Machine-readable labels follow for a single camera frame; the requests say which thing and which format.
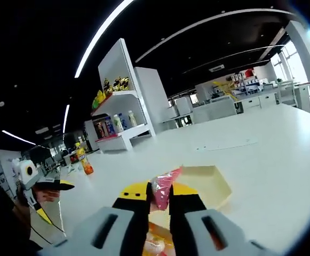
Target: air vent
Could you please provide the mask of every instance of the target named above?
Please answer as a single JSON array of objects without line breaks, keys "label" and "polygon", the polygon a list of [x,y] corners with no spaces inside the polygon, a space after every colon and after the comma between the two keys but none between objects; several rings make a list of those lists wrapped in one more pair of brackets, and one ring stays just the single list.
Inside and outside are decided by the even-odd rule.
[{"label": "air vent", "polygon": [[215,72],[215,71],[219,71],[219,70],[224,69],[224,68],[225,68],[224,65],[220,65],[220,66],[209,69],[209,71]]}]

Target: snack package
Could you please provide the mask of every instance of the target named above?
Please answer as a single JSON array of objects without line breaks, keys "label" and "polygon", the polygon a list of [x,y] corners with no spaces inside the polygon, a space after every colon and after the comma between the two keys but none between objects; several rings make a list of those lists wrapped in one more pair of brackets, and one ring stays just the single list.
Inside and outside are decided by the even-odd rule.
[{"label": "snack package", "polygon": [[175,249],[169,230],[149,222],[149,232],[142,256],[175,256]]},{"label": "snack package", "polygon": [[181,173],[182,167],[151,180],[155,203],[159,210],[164,211],[168,207],[171,185]]}]

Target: white tabletop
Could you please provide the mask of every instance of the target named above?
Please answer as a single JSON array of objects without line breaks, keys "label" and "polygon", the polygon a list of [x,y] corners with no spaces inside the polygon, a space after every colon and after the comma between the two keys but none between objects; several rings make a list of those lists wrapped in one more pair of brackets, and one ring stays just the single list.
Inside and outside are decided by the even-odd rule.
[{"label": "white tabletop", "polygon": [[[203,145],[242,139],[258,143],[197,151]],[[111,206],[131,183],[180,165],[216,165],[233,194],[221,208],[247,239],[284,253],[310,223],[310,114],[284,104],[253,113],[165,131],[122,154],[91,154],[94,174],[62,178],[75,188],[61,192],[64,229]]]}]

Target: black ceiling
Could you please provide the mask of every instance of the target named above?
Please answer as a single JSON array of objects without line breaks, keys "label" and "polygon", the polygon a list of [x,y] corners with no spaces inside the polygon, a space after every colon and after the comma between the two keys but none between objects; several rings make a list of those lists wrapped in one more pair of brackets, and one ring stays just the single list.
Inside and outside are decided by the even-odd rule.
[{"label": "black ceiling", "polygon": [[[135,66],[158,70],[166,93],[171,96],[198,83],[238,71],[236,67],[243,66],[239,70],[252,67],[251,63],[258,61],[264,50],[194,69],[233,53],[268,46],[289,19],[295,19],[273,12],[247,12],[215,19],[178,35],[135,63],[162,38],[222,11],[270,9],[271,6],[289,11],[281,1],[275,0],[135,0],[103,34],[80,77],[75,79],[86,47],[120,2],[0,3],[0,102],[5,102],[4,107],[0,107],[0,131],[7,130],[41,144],[44,136],[35,131],[61,124],[61,131],[57,132],[61,134],[67,104],[70,110],[66,131],[80,129],[90,118],[92,100],[100,89],[97,66],[119,38],[125,39]],[[285,35],[280,43],[286,40]],[[220,64],[225,65],[225,70],[208,71]],[[6,148],[12,140],[4,134],[0,136],[0,147]]]}]

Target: pink plastic bag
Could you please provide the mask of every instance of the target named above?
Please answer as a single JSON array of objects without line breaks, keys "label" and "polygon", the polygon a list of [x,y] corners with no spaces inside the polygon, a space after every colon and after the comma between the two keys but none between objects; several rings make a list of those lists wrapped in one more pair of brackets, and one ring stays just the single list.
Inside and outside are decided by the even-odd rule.
[{"label": "pink plastic bag", "polygon": [[171,185],[181,173],[182,167],[151,180],[155,203],[159,210],[164,211],[168,207]]}]

